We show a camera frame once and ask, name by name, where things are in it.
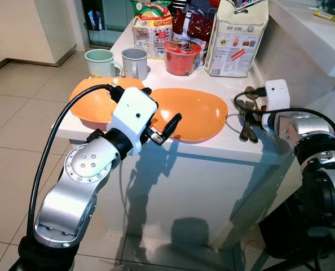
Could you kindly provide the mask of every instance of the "food package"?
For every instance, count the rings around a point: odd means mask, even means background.
[[[134,46],[144,49],[148,58],[164,59],[164,42],[173,37],[173,24],[168,5],[170,1],[140,3],[132,1]]]
[[[268,0],[255,0],[235,8],[221,1],[205,62],[211,76],[245,77],[253,64],[268,23]]]
[[[190,11],[178,10],[173,17],[173,38],[193,41],[202,48],[196,58],[195,67],[204,65],[213,23],[213,19]]]

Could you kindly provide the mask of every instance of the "tiled floor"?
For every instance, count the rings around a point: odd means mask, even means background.
[[[26,229],[33,177],[51,124],[79,81],[88,76],[83,53],[61,68],[11,63],[0,70],[0,270],[17,259],[17,245]],[[41,182],[38,205],[58,179],[69,142],[56,139]],[[276,262],[262,257],[259,231],[233,251],[168,240],[139,238],[105,230],[99,212],[80,245],[75,270],[110,270],[121,263],[132,270],[259,270]],[[335,270],[335,255],[322,260]]]

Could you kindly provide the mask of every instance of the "orange plate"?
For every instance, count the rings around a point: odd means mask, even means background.
[[[111,84],[114,82],[116,85],[122,86],[124,89],[136,86],[143,89],[144,85],[139,79],[135,78],[92,78],[82,80],[71,93],[70,100],[77,94],[84,90],[100,85]],[[112,112],[115,110],[116,103],[111,100],[107,90],[99,89],[81,98],[72,108],[71,112],[80,119],[91,121],[93,123],[108,123],[111,121]]]
[[[228,107],[219,97],[191,89],[157,89],[151,94],[158,103],[152,124],[160,132],[176,113],[181,113],[173,137],[187,142],[201,142],[221,131]]]

